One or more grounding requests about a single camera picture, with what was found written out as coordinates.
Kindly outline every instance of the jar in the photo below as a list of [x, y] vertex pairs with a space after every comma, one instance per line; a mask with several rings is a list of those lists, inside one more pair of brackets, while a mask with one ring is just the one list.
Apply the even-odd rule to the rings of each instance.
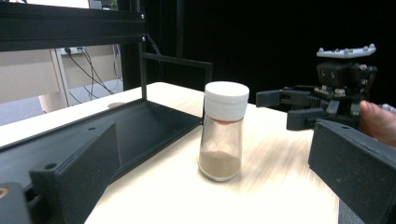
[[227, 181], [241, 170], [243, 122], [249, 89], [217, 81], [205, 86], [205, 117], [198, 166], [215, 181]]

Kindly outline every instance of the wooden table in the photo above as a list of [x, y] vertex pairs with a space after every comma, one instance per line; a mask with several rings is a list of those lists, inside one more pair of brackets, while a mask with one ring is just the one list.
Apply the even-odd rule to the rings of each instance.
[[[139, 97], [139, 89], [125, 91], [2, 126], [7, 138], [0, 146]], [[148, 85], [150, 101], [195, 116], [202, 116], [203, 98], [200, 91]], [[198, 171], [202, 127], [192, 130], [108, 186], [86, 223], [337, 223], [337, 196], [308, 166], [313, 131], [287, 131], [286, 118], [248, 105], [242, 171], [225, 183]]]

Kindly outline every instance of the brown powder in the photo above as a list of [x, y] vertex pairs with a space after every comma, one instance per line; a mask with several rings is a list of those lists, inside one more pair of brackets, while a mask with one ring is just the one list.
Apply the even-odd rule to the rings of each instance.
[[241, 162], [228, 153], [209, 151], [200, 153], [199, 166], [207, 175], [222, 179], [235, 175], [241, 167]]

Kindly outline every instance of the black background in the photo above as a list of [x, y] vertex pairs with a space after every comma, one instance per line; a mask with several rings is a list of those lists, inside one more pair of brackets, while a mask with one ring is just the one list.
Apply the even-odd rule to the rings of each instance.
[[[177, 1], [143, 3], [148, 31], [161, 54], [176, 56]], [[394, 69], [396, 7], [390, 2], [358, 1], [185, 1], [184, 58], [214, 64], [213, 80], [236, 81], [257, 91], [294, 85], [319, 85], [319, 48], [362, 48], [376, 53], [359, 58], [378, 73], [371, 101], [396, 105]], [[149, 64], [148, 81], [158, 81], [157, 63]], [[164, 65], [164, 81], [204, 89], [204, 71]]]

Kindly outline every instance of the white plastic cap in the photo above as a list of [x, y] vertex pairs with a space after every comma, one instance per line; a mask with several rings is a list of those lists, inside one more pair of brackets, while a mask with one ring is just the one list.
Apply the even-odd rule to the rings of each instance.
[[248, 94], [248, 87], [239, 83], [210, 82], [205, 86], [205, 112], [212, 119], [242, 119], [247, 111]]

